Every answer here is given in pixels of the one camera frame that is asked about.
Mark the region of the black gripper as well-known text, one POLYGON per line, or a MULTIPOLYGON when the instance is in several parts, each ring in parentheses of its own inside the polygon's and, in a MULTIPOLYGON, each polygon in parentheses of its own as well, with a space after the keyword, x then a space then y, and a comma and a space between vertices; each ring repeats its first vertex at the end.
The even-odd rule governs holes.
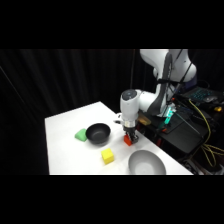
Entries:
POLYGON ((133 135, 132 136, 132 143, 133 144, 135 144, 135 143, 137 143, 138 142, 138 140, 139 140, 139 137, 138 137, 138 135, 137 134, 135 134, 135 132, 136 132, 136 127, 137 126, 135 126, 135 127, 126 127, 126 126, 123 126, 123 130, 125 131, 125 138, 126 139, 129 139, 129 135, 133 135))

